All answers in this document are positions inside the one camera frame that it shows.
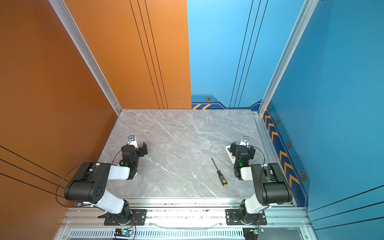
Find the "white remote control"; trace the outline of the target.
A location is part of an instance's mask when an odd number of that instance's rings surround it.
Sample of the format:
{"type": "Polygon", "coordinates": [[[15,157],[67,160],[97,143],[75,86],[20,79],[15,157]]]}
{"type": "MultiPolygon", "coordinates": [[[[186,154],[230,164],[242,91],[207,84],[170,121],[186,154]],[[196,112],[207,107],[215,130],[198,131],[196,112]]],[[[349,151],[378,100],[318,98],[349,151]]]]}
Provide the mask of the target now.
{"type": "Polygon", "coordinates": [[[232,165],[234,165],[234,164],[235,164],[235,161],[236,161],[236,157],[233,156],[233,154],[230,152],[230,148],[231,148],[231,146],[226,146],[226,147],[225,147],[226,152],[227,152],[227,154],[228,154],[228,156],[229,156],[229,158],[230,158],[230,160],[231,160],[231,163],[232,163],[232,165]]]}

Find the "black yellow screwdriver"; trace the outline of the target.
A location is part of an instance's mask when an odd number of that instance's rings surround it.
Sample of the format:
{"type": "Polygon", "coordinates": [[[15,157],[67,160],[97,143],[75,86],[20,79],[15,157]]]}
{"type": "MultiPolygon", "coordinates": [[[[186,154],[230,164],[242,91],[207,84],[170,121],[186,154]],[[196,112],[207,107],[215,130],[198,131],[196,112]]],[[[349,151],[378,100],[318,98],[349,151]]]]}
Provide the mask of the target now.
{"type": "Polygon", "coordinates": [[[224,175],[223,175],[223,174],[221,173],[221,171],[218,169],[218,167],[217,167],[217,165],[216,165],[214,159],[211,158],[211,160],[212,160],[212,162],[213,162],[213,164],[214,164],[214,166],[215,166],[215,168],[216,168],[216,170],[217,170],[217,174],[218,174],[218,177],[219,177],[219,179],[220,179],[221,184],[222,184],[223,186],[227,186],[227,181],[226,181],[224,175]]]}

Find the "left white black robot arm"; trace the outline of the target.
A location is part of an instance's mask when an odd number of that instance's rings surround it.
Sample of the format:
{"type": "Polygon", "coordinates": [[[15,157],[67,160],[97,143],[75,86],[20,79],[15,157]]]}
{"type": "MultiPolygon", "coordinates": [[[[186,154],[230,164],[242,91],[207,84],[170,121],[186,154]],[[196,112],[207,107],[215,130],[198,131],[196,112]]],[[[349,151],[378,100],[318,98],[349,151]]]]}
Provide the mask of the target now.
{"type": "Polygon", "coordinates": [[[110,193],[107,183],[132,180],[138,171],[139,158],[148,154],[148,147],[146,143],[139,148],[135,143],[128,143],[121,148],[121,152],[123,159],[118,165],[90,161],[82,163],[64,192],[68,201],[102,210],[104,214],[98,218],[104,219],[106,226],[136,224],[129,202],[110,193]]]}

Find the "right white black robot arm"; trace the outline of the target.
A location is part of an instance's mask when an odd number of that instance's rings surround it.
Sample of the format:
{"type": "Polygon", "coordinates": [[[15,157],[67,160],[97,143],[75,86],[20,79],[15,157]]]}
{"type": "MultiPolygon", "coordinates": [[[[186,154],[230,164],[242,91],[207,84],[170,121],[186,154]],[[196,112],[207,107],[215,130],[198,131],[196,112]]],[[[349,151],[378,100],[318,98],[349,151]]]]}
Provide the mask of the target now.
{"type": "Polygon", "coordinates": [[[262,155],[261,164],[250,164],[259,148],[246,143],[235,142],[226,147],[226,151],[234,165],[235,177],[240,181],[251,181],[255,193],[242,200],[239,210],[229,215],[230,224],[266,225],[265,210],[271,205],[282,205],[293,200],[293,193],[285,174],[277,163],[265,163],[262,155]]]}

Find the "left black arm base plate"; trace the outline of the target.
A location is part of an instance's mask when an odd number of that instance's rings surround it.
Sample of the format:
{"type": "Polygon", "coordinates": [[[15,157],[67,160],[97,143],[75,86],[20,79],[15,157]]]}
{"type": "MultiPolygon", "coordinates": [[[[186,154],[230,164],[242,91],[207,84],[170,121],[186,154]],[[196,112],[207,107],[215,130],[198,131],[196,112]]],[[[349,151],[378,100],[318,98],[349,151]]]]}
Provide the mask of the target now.
{"type": "Polygon", "coordinates": [[[135,226],[144,226],[147,218],[147,210],[135,209],[131,210],[131,218],[129,220],[119,220],[117,217],[105,218],[105,226],[131,226],[135,223],[135,226]]]}

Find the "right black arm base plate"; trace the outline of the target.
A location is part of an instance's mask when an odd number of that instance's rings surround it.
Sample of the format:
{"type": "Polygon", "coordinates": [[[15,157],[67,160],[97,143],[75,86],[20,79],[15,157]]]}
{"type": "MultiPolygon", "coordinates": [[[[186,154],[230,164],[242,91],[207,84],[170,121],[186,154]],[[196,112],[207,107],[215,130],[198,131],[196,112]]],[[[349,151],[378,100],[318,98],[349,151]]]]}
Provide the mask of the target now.
{"type": "Polygon", "coordinates": [[[258,226],[266,226],[267,218],[265,212],[249,214],[247,212],[241,212],[239,209],[227,209],[226,213],[226,221],[227,225],[258,225],[258,226]]]}

